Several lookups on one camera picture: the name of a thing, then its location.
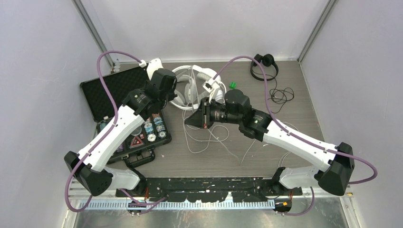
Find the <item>green toy brick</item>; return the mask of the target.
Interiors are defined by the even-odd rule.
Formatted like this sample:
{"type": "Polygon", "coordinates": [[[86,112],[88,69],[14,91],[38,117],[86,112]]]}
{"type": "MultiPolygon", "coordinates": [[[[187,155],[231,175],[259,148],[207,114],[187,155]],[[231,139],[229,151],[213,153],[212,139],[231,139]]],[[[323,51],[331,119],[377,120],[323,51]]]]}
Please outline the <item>green toy brick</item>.
{"type": "Polygon", "coordinates": [[[235,89],[236,86],[237,86],[237,83],[235,83],[235,82],[230,82],[230,84],[229,84],[230,89],[235,89]]]}

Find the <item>black poker chip case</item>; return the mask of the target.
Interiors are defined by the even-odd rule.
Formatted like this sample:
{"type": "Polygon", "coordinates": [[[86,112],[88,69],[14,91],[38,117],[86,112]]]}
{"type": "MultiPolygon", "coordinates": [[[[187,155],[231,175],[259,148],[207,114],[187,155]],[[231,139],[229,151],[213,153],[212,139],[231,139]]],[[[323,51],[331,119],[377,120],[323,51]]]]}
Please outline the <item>black poker chip case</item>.
{"type": "MultiPolygon", "coordinates": [[[[145,86],[148,79],[146,68],[140,66],[104,77],[117,107],[122,105],[131,91],[145,86]]],[[[110,99],[98,78],[82,82],[79,86],[97,124],[96,130],[100,133],[115,115],[110,99]]],[[[168,144],[171,140],[172,136],[167,128],[163,112],[159,111],[149,116],[141,127],[128,135],[107,164],[124,161],[137,167],[149,163],[155,158],[155,148],[168,144]]]]}

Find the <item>black small headphones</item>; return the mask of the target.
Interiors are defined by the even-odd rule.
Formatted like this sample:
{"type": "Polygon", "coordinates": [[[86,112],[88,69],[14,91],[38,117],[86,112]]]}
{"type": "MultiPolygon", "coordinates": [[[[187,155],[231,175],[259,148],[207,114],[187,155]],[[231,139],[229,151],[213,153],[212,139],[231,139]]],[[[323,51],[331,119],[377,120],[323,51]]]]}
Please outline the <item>black small headphones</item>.
{"type": "Polygon", "coordinates": [[[267,81],[275,82],[274,88],[269,90],[268,100],[272,101],[277,105],[280,105],[277,111],[272,111],[272,113],[277,114],[281,111],[281,109],[287,102],[295,98],[295,92],[291,87],[286,87],[284,89],[278,88],[277,76],[279,73],[279,67],[271,54],[265,54],[265,55],[256,54],[254,59],[264,67],[267,68],[273,67],[275,69],[274,75],[266,73],[266,76],[267,81]]]}

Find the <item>white grey angular headphones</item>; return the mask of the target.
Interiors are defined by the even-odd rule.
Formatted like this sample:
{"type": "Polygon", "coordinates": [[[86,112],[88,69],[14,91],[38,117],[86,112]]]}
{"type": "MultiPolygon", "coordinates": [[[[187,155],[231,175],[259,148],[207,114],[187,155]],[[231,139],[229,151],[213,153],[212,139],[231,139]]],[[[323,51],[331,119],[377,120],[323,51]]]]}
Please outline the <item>white grey angular headphones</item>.
{"type": "Polygon", "coordinates": [[[187,104],[189,104],[192,101],[192,98],[193,98],[193,95],[192,95],[192,93],[193,93],[193,90],[192,90],[193,82],[192,82],[191,79],[188,79],[188,78],[183,79],[182,78],[182,79],[178,79],[177,84],[179,84],[181,82],[186,82],[187,83],[185,85],[185,87],[184,87],[184,92],[181,93],[176,89],[175,92],[174,92],[176,94],[176,97],[172,101],[170,101],[170,103],[175,104],[175,105],[179,105],[179,106],[186,106],[187,104]]]}

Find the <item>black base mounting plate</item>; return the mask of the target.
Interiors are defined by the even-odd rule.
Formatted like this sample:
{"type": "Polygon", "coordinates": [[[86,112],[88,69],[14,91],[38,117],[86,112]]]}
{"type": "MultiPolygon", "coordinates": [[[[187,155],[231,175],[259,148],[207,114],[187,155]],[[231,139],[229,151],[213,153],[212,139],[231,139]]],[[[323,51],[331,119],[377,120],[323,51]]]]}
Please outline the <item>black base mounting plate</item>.
{"type": "Polygon", "coordinates": [[[234,202],[264,202],[280,196],[301,196],[302,189],[281,189],[271,178],[215,177],[215,178],[147,178],[141,186],[142,193],[134,190],[132,197],[145,196],[155,202],[163,197],[167,202],[223,202],[232,197],[234,202]]]}

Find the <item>white round gaming headphones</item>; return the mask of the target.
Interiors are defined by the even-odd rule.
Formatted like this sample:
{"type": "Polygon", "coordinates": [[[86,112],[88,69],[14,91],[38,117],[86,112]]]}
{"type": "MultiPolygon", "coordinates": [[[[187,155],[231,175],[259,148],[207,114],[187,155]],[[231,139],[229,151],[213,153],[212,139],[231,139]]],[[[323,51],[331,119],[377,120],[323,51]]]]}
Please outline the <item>white round gaming headphones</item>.
{"type": "Polygon", "coordinates": [[[173,72],[176,74],[177,80],[178,79],[191,79],[193,82],[193,98],[192,101],[187,104],[186,106],[179,106],[176,104],[172,104],[175,107],[183,110],[183,111],[195,111],[200,104],[200,101],[203,98],[208,98],[209,94],[208,92],[202,87],[205,81],[208,81],[209,79],[213,78],[216,79],[217,81],[220,80],[222,83],[222,89],[225,91],[224,93],[226,94],[227,88],[225,84],[222,82],[221,77],[217,75],[217,72],[214,71],[211,68],[202,68],[197,65],[184,65],[184,66],[179,66],[175,69],[173,69],[173,72]]]}

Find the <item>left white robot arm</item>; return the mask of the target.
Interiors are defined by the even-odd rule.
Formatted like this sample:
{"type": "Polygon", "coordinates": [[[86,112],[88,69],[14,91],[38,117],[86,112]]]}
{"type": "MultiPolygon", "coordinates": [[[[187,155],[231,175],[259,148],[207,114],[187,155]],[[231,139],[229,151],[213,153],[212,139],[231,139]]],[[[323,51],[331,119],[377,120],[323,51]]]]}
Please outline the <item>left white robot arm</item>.
{"type": "Polygon", "coordinates": [[[87,146],[65,155],[72,177],[92,196],[111,189],[126,189],[135,197],[145,193],[146,184],[138,172],[108,168],[106,164],[136,128],[175,98],[176,84],[174,72],[164,68],[155,70],[142,88],[128,93],[113,119],[87,146]]]}

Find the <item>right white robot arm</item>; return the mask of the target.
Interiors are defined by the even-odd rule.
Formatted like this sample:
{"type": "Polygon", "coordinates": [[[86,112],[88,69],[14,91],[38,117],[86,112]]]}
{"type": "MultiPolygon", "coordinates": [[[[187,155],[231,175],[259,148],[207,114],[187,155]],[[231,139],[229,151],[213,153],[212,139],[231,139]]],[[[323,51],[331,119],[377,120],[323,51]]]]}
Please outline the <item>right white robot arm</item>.
{"type": "Polygon", "coordinates": [[[342,142],[336,146],[289,129],[268,113],[253,108],[249,97],[238,89],[227,92],[222,104],[207,97],[202,99],[197,111],[184,121],[201,129],[209,129],[215,122],[237,124],[244,136],[286,149],[311,163],[308,167],[278,168],[271,182],[274,193],[320,187],[336,196],[345,194],[355,168],[351,145],[342,142]]]}

